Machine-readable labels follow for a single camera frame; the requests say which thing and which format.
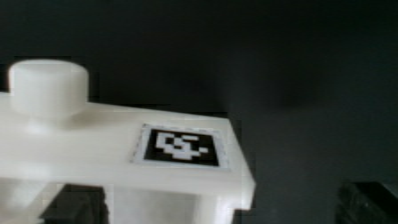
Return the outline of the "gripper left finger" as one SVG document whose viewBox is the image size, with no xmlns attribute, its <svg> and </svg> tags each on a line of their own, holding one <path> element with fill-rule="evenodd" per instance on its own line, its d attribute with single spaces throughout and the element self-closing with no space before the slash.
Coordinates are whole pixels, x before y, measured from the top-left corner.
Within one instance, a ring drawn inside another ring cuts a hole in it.
<svg viewBox="0 0 398 224">
<path fill-rule="evenodd" d="M 39 218 L 44 224 L 110 224 L 102 188 L 65 184 Z"/>
</svg>

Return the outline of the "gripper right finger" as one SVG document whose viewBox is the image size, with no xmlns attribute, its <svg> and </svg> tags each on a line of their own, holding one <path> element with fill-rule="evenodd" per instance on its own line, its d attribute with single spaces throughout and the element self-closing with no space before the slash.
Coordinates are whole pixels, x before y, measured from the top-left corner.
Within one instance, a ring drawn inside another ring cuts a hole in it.
<svg viewBox="0 0 398 224">
<path fill-rule="evenodd" d="M 398 197 L 380 182 L 342 183 L 335 224 L 398 224 Z"/>
</svg>

